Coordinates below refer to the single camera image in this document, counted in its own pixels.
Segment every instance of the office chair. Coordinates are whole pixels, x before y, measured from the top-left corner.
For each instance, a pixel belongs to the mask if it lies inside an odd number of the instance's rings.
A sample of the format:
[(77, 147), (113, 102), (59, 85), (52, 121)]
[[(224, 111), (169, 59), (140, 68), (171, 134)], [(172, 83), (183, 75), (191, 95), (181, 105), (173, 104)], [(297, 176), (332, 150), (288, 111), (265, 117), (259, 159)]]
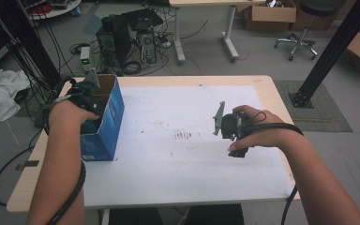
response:
[(293, 54), (300, 46), (305, 47), (312, 53), (312, 59), (315, 59), (318, 56), (317, 52), (312, 48), (312, 46), (315, 44), (315, 41), (305, 40), (305, 37), (309, 32), (314, 18), (316, 16), (327, 17), (333, 15), (338, 9), (338, 3), (336, 3), (334, 0), (301, 0), (300, 9), (312, 15), (308, 25), (304, 28), (303, 33), (300, 35), (300, 37), (294, 33), (291, 33), (287, 38), (279, 38), (277, 39), (275, 45), (276, 48), (279, 42), (289, 42), (296, 44), (296, 46), (294, 46), (292, 49), (291, 54), (289, 55), (289, 61), (293, 60)]

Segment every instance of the blue box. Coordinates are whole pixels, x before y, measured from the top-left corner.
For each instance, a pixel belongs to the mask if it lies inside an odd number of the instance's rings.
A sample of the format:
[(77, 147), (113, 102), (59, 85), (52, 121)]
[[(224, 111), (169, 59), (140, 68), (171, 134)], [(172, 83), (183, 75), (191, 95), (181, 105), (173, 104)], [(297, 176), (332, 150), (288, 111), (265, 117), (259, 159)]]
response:
[(81, 128), (81, 152), (84, 161), (112, 161), (118, 143), (125, 104), (115, 75), (98, 75), (100, 88), (95, 98), (105, 104), (102, 118), (87, 121)]

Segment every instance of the white table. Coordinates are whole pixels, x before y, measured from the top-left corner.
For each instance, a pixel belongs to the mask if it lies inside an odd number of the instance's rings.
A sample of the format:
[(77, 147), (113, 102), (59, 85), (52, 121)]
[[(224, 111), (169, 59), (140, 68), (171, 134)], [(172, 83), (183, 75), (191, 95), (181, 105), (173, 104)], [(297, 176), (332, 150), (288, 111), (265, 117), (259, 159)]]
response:
[[(212, 116), (221, 100), (227, 102), (225, 113), (235, 104), (251, 104), (291, 123), (271, 78), (118, 80), (126, 108), (114, 161), (85, 163), (85, 207), (285, 201), (290, 195), (294, 180), (279, 150), (254, 148), (245, 158), (228, 157), (231, 142), (213, 135)], [(42, 133), (29, 158), (39, 164), (22, 172), (7, 203), (8, 211), (28, 211), (46, 142)]]
[(222, 32), (224, 43), (230, 51), (232, 61), (234, 62), (239, 58), (239, 54), (230, 40), (231, 30), (233, 28), (233, 17), (235, 15), (236, 5), (255, 5), (264, 3), (265, 0), (170, 0), (171, 6), (175, 8), (175, 33), (174, 33), (174, 47), (177, 52), (177, 59), (179, 64), (186, 62), (183, 48), (180, 42), (180, 7), (193, 7), (193, 6), (209, 6), (209, 5), (231, 5), (229, 10), (229, 19), (227, 22), (227, 29)]

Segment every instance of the forearm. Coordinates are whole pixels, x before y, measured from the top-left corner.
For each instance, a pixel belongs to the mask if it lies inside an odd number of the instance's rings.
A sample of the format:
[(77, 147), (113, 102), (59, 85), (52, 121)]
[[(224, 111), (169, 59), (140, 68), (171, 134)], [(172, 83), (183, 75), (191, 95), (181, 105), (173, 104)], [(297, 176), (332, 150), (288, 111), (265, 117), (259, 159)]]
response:
[[(31, 203), (28, 224), (46, 224), (52, 218), (75, 188), (80, 170), (80, 122), (68, 118), (52, 124), (46, 155)], [(60, 222), (83, 223), (82, 193)]]
[(360, 224), (360, 211), (309, 141), (286, 132), (280, 149), (287, 157), (309, 224)]

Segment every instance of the table leg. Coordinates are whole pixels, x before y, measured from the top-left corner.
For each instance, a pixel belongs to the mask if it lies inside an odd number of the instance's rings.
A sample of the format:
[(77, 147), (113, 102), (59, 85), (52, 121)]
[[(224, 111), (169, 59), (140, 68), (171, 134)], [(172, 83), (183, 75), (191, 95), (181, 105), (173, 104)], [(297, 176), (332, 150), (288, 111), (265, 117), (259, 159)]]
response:
[(230, 50), (233, 62), (235, 62), (235, 60), (239, 58), (238, 52), (236, 51), (235, 47), (233, 46), (233, 43), (230, 40), (230, 33), (233, 28), (233, 17), (235, 15), (235, 10), (236, 10), (236, 6), (230, 7), (227, 30), (226, 32), (221, 32), (221, 35), (223, 36), (224, 39), (224, 43), (226, 44), (227, 48)]
[(109, 222), (110, 222), (110, 209), (103, 209), (103, 219), (101, 221), (101, 225), (108, 225)]
[(186, 57), (184, 56), (183, 48), (181, 47), (180, 42), (180, 20), (179, 20), (179, 7), (175, 8), (175, 32), (174, 32), (174, 47), (176, 48), (177, 52), (177, 59), (179, 65), (186, 62)]

